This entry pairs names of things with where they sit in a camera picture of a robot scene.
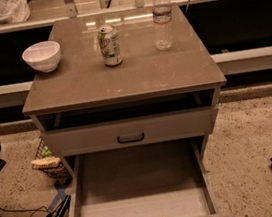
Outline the clear plastic water bottle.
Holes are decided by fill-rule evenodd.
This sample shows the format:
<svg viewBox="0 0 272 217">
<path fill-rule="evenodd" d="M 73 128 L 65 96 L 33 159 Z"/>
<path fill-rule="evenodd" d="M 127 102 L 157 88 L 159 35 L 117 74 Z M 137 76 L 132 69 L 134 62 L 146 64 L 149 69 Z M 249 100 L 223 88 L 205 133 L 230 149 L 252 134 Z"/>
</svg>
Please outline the clear plastic water bottle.
<svg viewBox="0 0 272 217">
<path fill-rule="evenodd" d="M 170 0 L 153 0 L 153 25 L 155 27 L 155 46 L 158 50 L 172 47 L 172 9 Z"/>
</svg>

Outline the white bowl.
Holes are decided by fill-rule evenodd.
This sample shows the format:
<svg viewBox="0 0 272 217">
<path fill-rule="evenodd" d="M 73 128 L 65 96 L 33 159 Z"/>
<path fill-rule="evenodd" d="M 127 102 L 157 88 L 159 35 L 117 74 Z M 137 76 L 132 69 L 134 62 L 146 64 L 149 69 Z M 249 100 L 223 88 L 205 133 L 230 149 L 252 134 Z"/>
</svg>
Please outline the white bowl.
<svg viewBox="0 0 272 217">
<path fill-rule="evenodd" d="M 61 46 L 56 41 L 38 42 L 22 53 L 22 59 L 34 70 L 44 73 L 57 68 L 61 59 Z"/>
</svg>

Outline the white plastic bag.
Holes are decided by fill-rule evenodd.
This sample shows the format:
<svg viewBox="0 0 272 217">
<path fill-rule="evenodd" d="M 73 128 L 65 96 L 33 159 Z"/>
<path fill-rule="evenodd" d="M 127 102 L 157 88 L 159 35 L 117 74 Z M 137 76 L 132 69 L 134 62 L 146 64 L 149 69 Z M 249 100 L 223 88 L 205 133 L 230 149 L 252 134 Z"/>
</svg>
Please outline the white plastic bag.
<svg viewBox="0 0 272 217">
<path fill-rule="evenodd" d="M 27 21 L 30 13 L 28 0 L 0 0 L 0 25 Z"/>
</svg>

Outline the green white soda can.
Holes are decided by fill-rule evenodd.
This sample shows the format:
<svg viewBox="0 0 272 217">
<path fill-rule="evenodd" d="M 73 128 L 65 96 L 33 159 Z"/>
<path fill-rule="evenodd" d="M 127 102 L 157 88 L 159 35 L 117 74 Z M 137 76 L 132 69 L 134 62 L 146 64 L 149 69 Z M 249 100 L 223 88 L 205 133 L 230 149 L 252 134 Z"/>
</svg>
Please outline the green white soda can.
<svg viewBox="0 0 272 217">
<path fill-rule="evenodd" d="M 115 27 L 110 24 L 102 25 L 97 36 L 104 64 L 112 67 L 122 63 L 121 48 Z"/>
</svg>

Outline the grey drawer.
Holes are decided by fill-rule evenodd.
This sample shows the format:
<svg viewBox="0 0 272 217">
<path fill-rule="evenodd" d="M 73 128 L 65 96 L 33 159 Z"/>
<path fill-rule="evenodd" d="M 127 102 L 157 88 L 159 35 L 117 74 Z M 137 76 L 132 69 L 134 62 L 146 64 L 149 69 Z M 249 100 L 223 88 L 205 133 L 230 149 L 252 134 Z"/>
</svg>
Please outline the grey drawer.
<svg viewBox="0 0 272 217">
<path fill-rule="evenodd" d="M 78 156 L 73 181 L 68 217 L 233 217 L 191 140 Z"/>
<path fill-rule="evenodd" d="M 213 132 L 218 108 L 116 121 L 115 123 L 44 132 L 42 139 L 56 155 L 101 152 L 174 139 L 203 136 Z"/>
</svg>

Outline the grey drawer cabinet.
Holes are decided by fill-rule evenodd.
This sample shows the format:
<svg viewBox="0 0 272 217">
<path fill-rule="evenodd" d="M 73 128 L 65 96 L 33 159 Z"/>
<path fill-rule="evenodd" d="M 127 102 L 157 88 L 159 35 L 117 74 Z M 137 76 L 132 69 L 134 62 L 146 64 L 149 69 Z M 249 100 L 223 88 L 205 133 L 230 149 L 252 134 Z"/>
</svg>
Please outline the grey drawer cabinet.
<svg viewBox="0 0 272 217">
<path fill-rule="evenodd" d="M 179 8 L 174 8 L 173 47 L 154 46 L 152 11 L 110 12 L 54 23 L 50 38 L 61 46 L 56 70 L 36 74 L 23 113 L 40 132 L 158 117 L 217 107 L 226 82 Z M 117 30 L 122 63 L 104 64 L 102 25 Z M 203 152 L 209 134 L 192 140 Z"/>
</svg>

